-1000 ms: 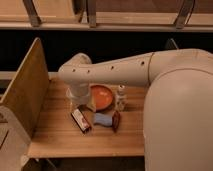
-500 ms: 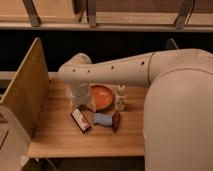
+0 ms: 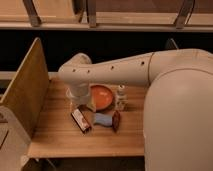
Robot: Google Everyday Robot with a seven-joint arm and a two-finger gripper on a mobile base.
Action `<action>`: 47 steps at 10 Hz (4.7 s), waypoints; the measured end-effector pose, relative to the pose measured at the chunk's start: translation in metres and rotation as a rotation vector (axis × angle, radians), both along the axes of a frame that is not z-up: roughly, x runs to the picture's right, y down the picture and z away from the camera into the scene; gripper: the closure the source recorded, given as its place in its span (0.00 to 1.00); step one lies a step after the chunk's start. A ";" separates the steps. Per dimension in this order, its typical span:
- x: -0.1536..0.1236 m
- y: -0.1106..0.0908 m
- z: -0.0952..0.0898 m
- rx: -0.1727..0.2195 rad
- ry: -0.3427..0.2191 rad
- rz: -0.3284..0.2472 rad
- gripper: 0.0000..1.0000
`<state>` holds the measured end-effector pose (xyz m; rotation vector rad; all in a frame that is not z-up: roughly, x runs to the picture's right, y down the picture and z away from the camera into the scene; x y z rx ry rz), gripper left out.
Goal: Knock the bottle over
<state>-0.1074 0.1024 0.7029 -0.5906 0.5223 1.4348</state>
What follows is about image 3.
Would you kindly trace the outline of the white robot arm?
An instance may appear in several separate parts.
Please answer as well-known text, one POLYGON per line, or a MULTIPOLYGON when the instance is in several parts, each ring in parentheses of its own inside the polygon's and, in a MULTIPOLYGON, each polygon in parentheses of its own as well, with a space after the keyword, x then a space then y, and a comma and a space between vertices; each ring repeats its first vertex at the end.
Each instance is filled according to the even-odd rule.
POLYGON ((201 49, 157 51, 97 64, 77 54, 58 74, 78 104, 88 100, 90 83, 108 83, 147 86, 146 113, 213 111, 213 54, 201 49))

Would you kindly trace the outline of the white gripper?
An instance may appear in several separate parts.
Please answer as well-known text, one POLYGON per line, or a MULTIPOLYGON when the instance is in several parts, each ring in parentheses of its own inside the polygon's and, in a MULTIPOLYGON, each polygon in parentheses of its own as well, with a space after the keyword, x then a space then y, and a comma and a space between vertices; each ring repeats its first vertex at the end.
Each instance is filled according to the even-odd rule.
POLYGON ((85 105, 92 112, 96 111, 96 105, 92 97, 91 88, 88 83, 70 85, 66 91, 66 96, 75 107, 85 105))

